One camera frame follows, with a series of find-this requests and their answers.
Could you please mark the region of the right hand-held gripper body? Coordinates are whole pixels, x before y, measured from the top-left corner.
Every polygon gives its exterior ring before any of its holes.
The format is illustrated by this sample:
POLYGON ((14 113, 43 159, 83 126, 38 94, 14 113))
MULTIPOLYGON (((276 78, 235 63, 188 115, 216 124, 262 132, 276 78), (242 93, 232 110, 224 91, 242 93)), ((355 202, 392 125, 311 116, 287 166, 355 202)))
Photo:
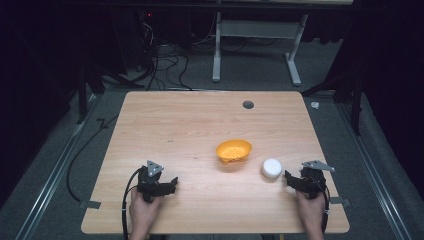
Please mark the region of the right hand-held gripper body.
POLYGON ((304 162, 302 166, 299 191, 314 199, 327 188, 324 171, 334 172, 335 168, 319 160, 304 162))

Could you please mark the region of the orange plastic bowl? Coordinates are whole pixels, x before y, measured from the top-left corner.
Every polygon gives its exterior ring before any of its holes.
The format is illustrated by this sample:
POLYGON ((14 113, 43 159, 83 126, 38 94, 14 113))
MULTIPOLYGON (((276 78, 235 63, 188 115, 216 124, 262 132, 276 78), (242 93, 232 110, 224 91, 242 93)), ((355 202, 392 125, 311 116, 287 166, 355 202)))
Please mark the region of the orange plastic bowl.
POLYGON ((220 143, 216 147, 218 158, 225 164, 244 161, 250 155, 252 145, 243 139, 231 139, 220 143))

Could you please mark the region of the white metal desk frame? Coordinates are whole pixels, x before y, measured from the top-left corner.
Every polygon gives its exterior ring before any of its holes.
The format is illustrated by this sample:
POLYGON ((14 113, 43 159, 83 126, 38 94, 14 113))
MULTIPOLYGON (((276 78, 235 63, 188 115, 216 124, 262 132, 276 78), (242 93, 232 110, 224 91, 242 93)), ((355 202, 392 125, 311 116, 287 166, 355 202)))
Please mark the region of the white metal desk frame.
POLYGON ((301 85, 301 79, 296 67, 295 57, 303 36, 308 15, 304 14, 298 22, 265 22, 253 20, 222 19, 221 13, 215 14, 215 50, 213 57, 212 81, 221 80, 221 38, 266 38, 290 39, 293 41, 290 52, 284 54, 292 84, 301 85))

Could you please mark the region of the black metal stand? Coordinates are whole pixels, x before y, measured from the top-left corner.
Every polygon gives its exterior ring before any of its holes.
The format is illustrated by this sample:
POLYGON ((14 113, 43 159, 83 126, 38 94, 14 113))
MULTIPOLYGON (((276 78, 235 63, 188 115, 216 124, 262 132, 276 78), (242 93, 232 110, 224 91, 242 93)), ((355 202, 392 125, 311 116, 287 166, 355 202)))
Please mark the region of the black metal stand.
POLYGON ((113 73, 97 64, 82 65, 78 70, 78 103, 79 103, 79 119, 78 124, 81 124, 88 117, 88 99, 87 87, 90 87, 94 94, 103 94, 105 86, 103 85, 103 76, 110 77, 124 86, 134 89, 142 89, 143 85, 136 84, 130 80, 113 73))
POLYGON ((310 89, 303 91, 303 97, 309 97, 319 91, 334 90, 333 100, 335 103, 350 101, 351 115, 350 123, 356 135, 360 135, 359 118, 361 112, 362 79, 358 74, 344 72, 338 76, 331 77, 310 89))

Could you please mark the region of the person's left hand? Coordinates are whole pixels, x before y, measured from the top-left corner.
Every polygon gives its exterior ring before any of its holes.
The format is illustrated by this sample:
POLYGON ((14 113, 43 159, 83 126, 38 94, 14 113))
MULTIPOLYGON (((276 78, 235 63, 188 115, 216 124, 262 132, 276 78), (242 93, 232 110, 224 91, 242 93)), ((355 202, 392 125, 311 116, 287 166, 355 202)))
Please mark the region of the person's left hand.
POLYGON ((132 232, 134 236, 142 236, 148 233, 158 214, 162 197, 156 197, 152 203, 146 203, 143 195, 136 189, 131 191, 130 216, 132 232))

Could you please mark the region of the white round container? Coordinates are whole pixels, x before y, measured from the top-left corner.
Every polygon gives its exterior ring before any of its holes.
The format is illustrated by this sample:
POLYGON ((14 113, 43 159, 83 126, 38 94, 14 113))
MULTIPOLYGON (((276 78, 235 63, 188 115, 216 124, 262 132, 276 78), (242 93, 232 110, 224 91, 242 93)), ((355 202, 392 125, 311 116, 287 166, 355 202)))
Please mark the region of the white round container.
POLYGON ((282 164, 277 159, 267 159, 262 163, 261 167, 261 173, 267 179, 277 179, 282 170, 282 164))

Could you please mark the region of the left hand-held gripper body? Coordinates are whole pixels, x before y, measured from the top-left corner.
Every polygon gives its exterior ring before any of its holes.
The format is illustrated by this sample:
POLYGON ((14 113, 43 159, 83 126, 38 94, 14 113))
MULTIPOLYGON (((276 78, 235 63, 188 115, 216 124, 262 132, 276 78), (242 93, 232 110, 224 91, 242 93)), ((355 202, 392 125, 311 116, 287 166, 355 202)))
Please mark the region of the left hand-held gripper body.
POLYGON ((159 182, 159 179, 163 169, 163 166, 151 160, 139 169, 137 191, 142 194, 146 203, 152 203, 155 197, 160 197, 159 189, 164 185, 159 182))

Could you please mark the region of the person's right hand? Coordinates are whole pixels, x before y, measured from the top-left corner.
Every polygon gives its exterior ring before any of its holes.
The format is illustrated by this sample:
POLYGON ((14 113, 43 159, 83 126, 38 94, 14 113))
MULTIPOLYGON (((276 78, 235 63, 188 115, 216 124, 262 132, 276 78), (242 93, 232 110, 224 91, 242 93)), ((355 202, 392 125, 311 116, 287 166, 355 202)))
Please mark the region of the person's right hand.
POLYGON ((305 194, 297 191, 299 216, 308 232, 322 232, 322 218, 325 209, 325 198, 319 193, 316 198, 308 199, 305 194))

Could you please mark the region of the metal floor rail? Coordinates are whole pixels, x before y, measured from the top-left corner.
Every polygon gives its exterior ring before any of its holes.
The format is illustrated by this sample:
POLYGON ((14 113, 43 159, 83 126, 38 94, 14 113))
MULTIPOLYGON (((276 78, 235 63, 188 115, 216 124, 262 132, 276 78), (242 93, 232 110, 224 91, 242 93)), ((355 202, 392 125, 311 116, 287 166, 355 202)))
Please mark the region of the metal floor rail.
POLYGON ((410 231, 408 230, 403 218, 400 215, 399 208, 395 204, 393 197, 386 188, 362 138, 356 134, 355 130, 351 126, 348 108, 344 104, 337 104, 336 108, 354 141, 356 149, 359 151, 360 161, 365 170, 365 175, 370 182, 370 185, 392 229, 392 232, 395 235, 396 240, 412 240, 410 231))
POLYGON ((87 114, 76 124, 70 137, 68 138, 61 154, 59 155, 52 172, 43 185, 31 211, 27 215, 24 223, 22 224, 15 240, 30 240, 38 227, 38 224, 43 217, 60 181, 63 177, 65 170, 70 165, 70 156, 75 148, 75 145, 88 121, 88 118, 96 108, 100 101, 100 96, 92 94, 88 101, 87 114))

